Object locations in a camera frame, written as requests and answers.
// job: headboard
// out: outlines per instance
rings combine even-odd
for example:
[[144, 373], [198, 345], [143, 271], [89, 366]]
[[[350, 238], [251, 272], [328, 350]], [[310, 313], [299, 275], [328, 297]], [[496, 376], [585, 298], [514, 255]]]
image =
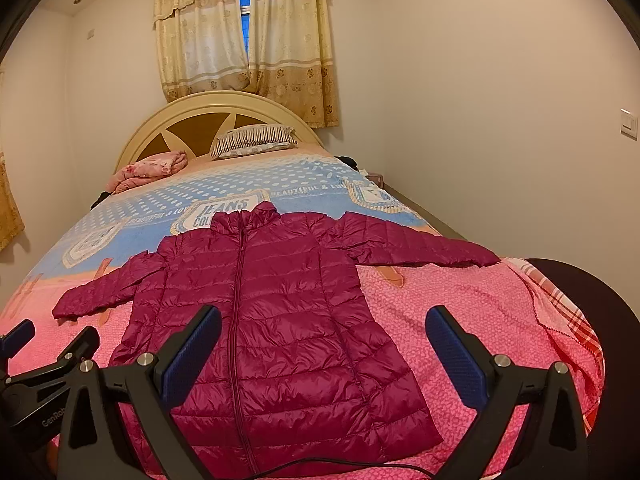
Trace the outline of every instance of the headboard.
[[188, 158], [205, 155], [218, 134], [248, 124], [285, 124], [299, 142], [322, 146], [308, 124], [284, 106], [245, 92], [212, 90], [177, 99], [149, 117], [122, 150], [115, 171], [172, 150], [184, 150]]

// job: black cable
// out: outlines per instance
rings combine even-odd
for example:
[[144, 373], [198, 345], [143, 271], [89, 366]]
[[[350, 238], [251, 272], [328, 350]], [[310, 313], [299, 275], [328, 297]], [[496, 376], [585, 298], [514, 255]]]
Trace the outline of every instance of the black cable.
[[349, 460], [339, 460], [337, 458], [318, 458], [318, 457], [309, 457], [309, 458], [299, 458], [297, 460], [292, 460], [291, 462], [287, 462], [286, 464], [279, 465], [274, 467], [273, 469], [269, 469], [268, 471], [262, 471], [261, 473], [256, 473], [255, 475], [248, 476], [242, 480], [257, 480], [258, 478], [265, 478], [265, 476], [275, 473], [276, 471], [280, 471], [281, 469], [291, 467], [292, 465], [302, 464], [305, 462], [327, 462], [330, 464], [343, 464], [343, 465], [354, 465], [359, 467], [388, 467], [388, 468], [402, 468], [402, 469], [413, 469], [418, 473], [422, 473], [427, 478], [433, 478], [435, 475], [426, 469], [418, 467], [417, 465], [410, 464], [375, 464], [375, 463], [367, 463], [367, 462], [350, 462]]

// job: bed sheet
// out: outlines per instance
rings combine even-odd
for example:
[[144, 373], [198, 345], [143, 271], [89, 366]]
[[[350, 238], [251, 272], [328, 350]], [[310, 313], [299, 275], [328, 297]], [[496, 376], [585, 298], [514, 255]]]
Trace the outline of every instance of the bed sheet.
[[[206, 227], [218, 211], [252, 209], [263, 200], [280, 213], [317, 211], [339, 218], [354, 211], [435, 233], [414, 211], [319, 148], [198, 160], [171, 178], [105, 200], [43, 257], [0, 316], [0, 333], [24, 318], [36, 325], [36, 337], [11, 360], [9, 372], [52, 362], [87, 325], [100, 333], [94, 359], [106, 366], [128, 325], [131, 304], [60, 322], [50, 311], [62, 294], [140, 251], [154, 251], [164, 236]], [[436, 448], [402, 462], [437, 471], [474, 416], [458, 399], [424, 336], [425, 312], [435, 304], [447, 305], [490, 351], [507, 353], [517, 364], [548, 367], [566, 361], [577, 383], [585, 429], [593, 427], [604, 385], [602, 349], [579, 309], [527, 262], [504, 259], [487, 269], [359, 267], [358, 273], [374, 318], [414, 371], [444, 438]], [[504, 466], [523, 417], [519, 409], [488, 475]], [[325, 478], [414, 480], [420, 475], [366, 470]]]

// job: screw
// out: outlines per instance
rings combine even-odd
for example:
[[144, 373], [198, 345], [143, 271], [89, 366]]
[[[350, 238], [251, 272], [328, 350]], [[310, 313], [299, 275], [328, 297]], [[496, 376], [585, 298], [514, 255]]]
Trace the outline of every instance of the screw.
[[559, 374], [565, 374], [569, 371], [569, 367], [566, 364], [564, 364], [562, 361], [558, 361], [557, 363], [555, 363], [554, 368], [556, 369], [556, 372], [558, 372]]
[[154, 355], [149, 352], [145, 352], [140, 354], [136, 361], [140, 366], [148, 366], [154, 361]]
[[94, 362], [89, 359], [87, 359], [86, 361], [82, 361], [82, 363], [80, 363], [81, 372], [88, 372], [93, 367], [94, 367]]
[[505, 354], [498, 354], [494, 357], [494, 363], [496, 363], [500, 368], [506, 368], [507, 366], [511, 366], [511, 359], [509, 359], [509, 356]]

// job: curtain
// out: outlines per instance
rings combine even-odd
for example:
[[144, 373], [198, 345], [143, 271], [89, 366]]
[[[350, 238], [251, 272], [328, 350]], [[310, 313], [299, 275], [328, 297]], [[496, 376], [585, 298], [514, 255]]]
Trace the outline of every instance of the curtain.
[[6, 176], [6, 167], [4, 165], [4, 153], [2, 152], [2, 140], [0, 139], [0, 251], [7, 247], [9, 242], [23, 230], [24, 224], [9, 188], [9, 179]]
[[327, 0], [251, 0], [245, 91], [296, 113], [312, 128], [338, 125]]
[[240, 0], [156, 0], [154, 21], [168, 102], [248, 85]]

